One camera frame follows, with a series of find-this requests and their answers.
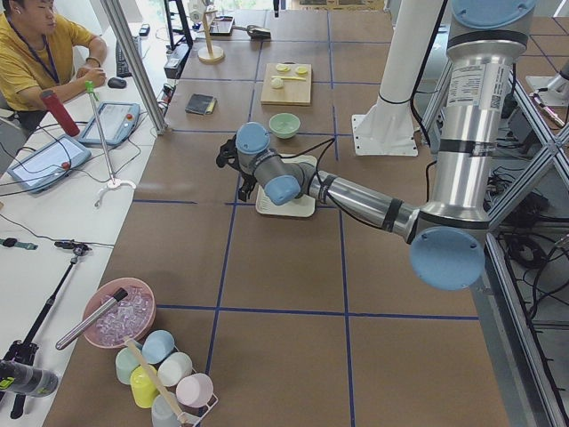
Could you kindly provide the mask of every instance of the blue joint cap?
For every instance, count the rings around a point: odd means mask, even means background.
[[[469,233],[451,227],[433,227],[411,243],[411,265],[427,284],[455,291],[472,285],[485,267],[484,249]]]
[[[301,192],[301,186],[292,175],[273,178],[263,188],[270,201],[280,206],[293,200]]]
[[[237,131],[236,146],[240,152],[254,156],[267,149],[269,140],[267,129],[257,122],[249,122]]]
[[[522,19],[537,0],[453,0],[454,18],[473,29],[499,29]]]

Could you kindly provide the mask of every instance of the person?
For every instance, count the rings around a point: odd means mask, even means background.
[[[52,89],[65,102],[85,90],[85,81],[105,83],[100,64],[107,45],[75,22],[53,10],[53,0],[2,0],[0,14],[0,92],[17,112],[22,127],[36,129],[45,114],[40,99]],[[74,76],[73,46],[89,49]]]

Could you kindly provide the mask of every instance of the yellow shirt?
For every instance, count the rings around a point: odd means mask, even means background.
[[[55,31],[47,37],[47,43],[57,69],[59,84],[64,85],[74,75],[73,46],[87,47],[95,35],[60,15],[56,15],[55,22]],[[52,69],[47,49],[44,47],[36,53],[45,66]],[[17,111],[37,110],[18,95],[19,91],[33,86],[47,89],[57,85],[14,32],[5,14],[0,15],[0,64],[0,91],[10,107]]]

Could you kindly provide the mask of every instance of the cutting board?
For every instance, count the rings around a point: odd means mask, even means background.
[[[310,87],[312,86],[312,66],[310,64],[289,64],[290,70],[285,72],[276,71],[276,63],[269,63],[265,68],[263,89],[260,93],[260,103],[268,105],[310,105]],[[307,67],[309,72],[298,75],[294,70],[299,67]],[[272,76],[305,77],[305,81],[285,80],[284,87],[273,89],[270,86]]]

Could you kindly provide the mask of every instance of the red bottle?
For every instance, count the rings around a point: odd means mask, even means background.
[[[55,117],[57,123],[59,123],[63,128],[63,132],[69,136],[75,136],[79,134],[79,128],[77,127],[77,124],[73,121],[68,111],[65,109],[54,91],[51,89],[43,91],[40,93],[39,97],[41,98],[47,110]]]

